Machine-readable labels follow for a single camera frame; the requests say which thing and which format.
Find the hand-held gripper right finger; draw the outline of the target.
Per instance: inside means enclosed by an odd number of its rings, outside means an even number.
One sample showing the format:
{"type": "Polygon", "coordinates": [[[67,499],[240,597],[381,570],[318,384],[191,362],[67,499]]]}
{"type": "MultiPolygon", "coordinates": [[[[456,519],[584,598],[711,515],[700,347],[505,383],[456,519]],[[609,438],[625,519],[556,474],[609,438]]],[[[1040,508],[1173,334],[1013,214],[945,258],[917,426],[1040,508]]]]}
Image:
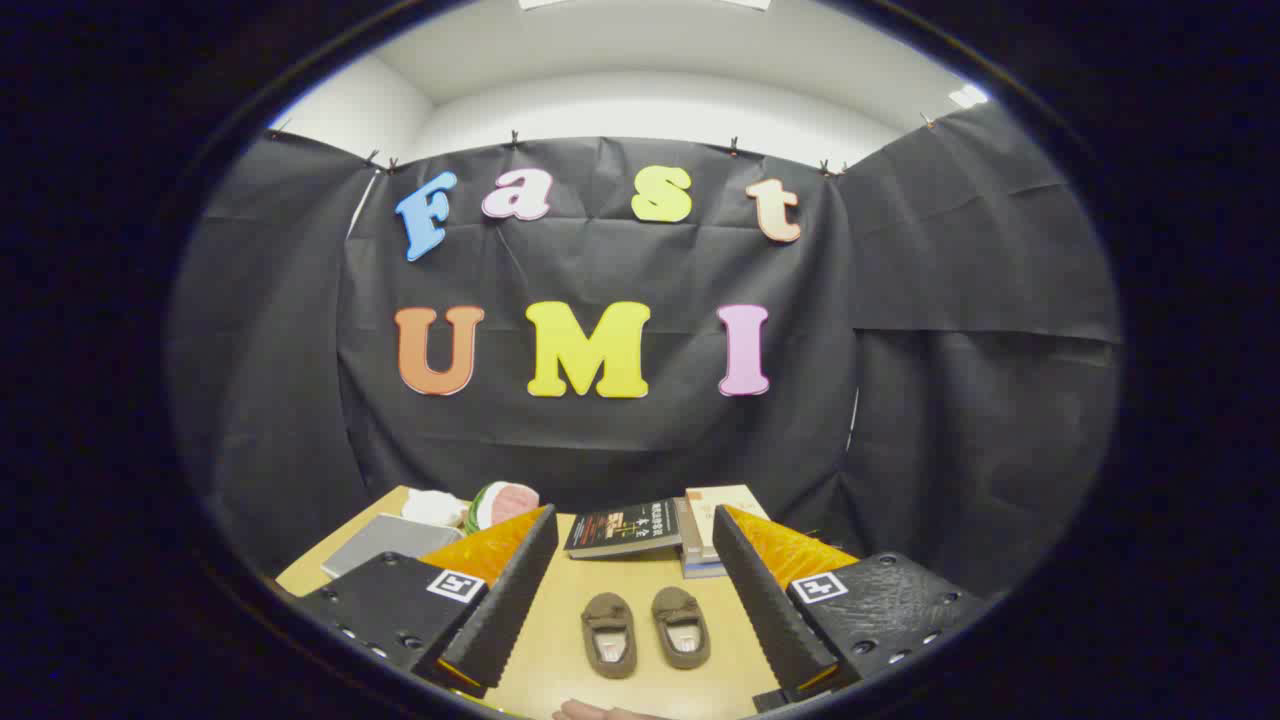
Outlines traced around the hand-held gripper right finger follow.
{"type": "Polygon", "coordinates": [[[855,559],[728,505],[713,542],[780,683],[755,698],[760,711],[868,682],[989,605],[902,553],[855,559]]]}

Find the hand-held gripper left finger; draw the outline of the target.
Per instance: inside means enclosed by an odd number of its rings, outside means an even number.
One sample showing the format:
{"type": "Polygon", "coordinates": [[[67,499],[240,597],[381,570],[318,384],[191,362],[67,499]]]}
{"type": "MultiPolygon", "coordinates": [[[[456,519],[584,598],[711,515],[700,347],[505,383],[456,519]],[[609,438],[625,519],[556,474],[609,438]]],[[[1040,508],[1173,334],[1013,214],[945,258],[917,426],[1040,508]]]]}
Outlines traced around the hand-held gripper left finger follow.
{"type": "Polygon", "coordinates": [[[378,662],[483,697],[500,683],[557,541],[545,505],[421,557],[383,550],[293,605],[378,662]]]}

